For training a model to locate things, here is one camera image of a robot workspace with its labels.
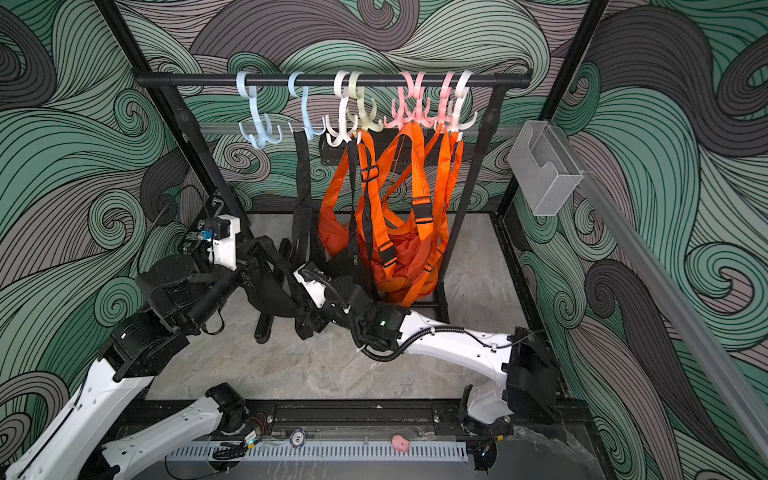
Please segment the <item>black bag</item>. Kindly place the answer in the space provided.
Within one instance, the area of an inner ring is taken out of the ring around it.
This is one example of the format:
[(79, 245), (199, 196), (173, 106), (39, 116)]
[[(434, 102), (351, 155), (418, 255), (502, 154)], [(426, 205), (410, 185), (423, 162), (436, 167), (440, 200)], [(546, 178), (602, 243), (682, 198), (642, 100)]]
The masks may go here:
[(359, 165), (359, 156), (357, 148), (353, 147), (352, 142), (346, 145), (346, 151), (344, 153), (349, 154), (349, 172), (344, 178), (349, 180), (350, 195), (351, 195), (351, 213), (349, 221), (344, 224), (344, 228), (348, 231), (348, 244), (339, 253), (330, 255), (330, 259), (327, 262), (327, 272), (332, 278), (351, 276), (353, 281), (359, 284), (365, 293), (369, 294), (375, 300), (380, 300), (379, 292), (375, 286), (375, 282), (372, 277), (370, 266), (366, 264), (366, 260), (363, 258), (361, 246), (365, 245), (364, 242), (360, 242), (358, 235), (358, 218), (357, 218), (357, 201), (355, 200), (356, 194), (356, 167)]
[(317, 232), (317, 214), (311, 190), (311, 162), (309, 141), (303, 132), (295, 132), (296, 147), (296, 191), (297, 202), (293, 211), (291, 237), (274, 243), (275, 279), (247, 282), (244, 289), (252, 306), (260, 313), (254, 331), (259, 344), (266, 343), (272, 333), (274, 320), (278, 317), (292, 318), (294, 329), (300, 339), (305, 340), (321, 330), (313, 330), (310, 311), (314, 303), (305, 288), (293, 273), (307, 262), (323, 265), (325, 254), (321, 252)]

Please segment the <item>orange backpack bag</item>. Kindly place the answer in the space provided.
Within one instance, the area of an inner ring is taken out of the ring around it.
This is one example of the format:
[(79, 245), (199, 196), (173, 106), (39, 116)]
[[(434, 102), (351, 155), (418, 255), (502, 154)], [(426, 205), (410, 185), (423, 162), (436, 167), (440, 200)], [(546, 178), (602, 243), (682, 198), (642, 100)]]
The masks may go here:
[(421, 126), (409, 123), (377, 155), (372, 136), (358, 133), (356, 243), (369, 280), (392, 303), (409, 307), (437, 287), (457, 144), (455, 135), (441, 132), (426, 140)]

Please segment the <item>rust red bag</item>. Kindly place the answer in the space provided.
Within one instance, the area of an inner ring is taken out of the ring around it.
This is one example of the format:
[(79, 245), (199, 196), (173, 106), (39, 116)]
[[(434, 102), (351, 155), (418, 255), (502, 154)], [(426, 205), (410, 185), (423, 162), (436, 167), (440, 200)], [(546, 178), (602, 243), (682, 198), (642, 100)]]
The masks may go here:
[(391, 234), (390, 238), (397, 255), (393, 275), (386, 277), (379, 254), (375, 252), (374, 279), (388, 302), (408, 307), (434, 291), (449, 240), (449, 227), (443, 225), (434, 230), (427, 240), (421, 240), (416, 229)]

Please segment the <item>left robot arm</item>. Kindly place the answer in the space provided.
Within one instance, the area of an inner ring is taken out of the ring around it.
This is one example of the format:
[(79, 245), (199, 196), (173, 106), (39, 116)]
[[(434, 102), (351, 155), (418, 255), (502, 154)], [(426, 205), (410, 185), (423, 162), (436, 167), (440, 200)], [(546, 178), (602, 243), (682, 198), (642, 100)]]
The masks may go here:
[(283, 266), (273, 241), (213, 243), (211, 262), (176, 254), (157, 261), (137, 283), (147, 305), (121, 322), (100, 347), (86, 379), (32, 447), (2, 468), (5, 479), (131, 479), (176, 448), (206, 434), (237, 434), (252, 421), (244, 398), (222, 383), (191, 405), (124, 440), (104, 436), (170, 360), (201, 334), (238, 288), (258, 308), (280, 287), (266, 272)]

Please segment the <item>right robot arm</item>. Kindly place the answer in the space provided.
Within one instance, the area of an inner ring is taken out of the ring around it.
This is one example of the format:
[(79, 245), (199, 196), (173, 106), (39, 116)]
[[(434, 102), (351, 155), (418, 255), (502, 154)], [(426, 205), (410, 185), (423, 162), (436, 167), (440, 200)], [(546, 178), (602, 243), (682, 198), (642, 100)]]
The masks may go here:
[(397, 305), (375, 302), (357, 286), (349, 292), (316, 281), (305, 288), (323, 319), (350, 330), (364, 356), (392, 362), (404, 354), (425, 355), (488, 378), (471, 387), (466, 414), (491, 425), (513, 414), (541, 422), (556, 417), (559, 366), (537, 331), (487, 333), (430, 319)]

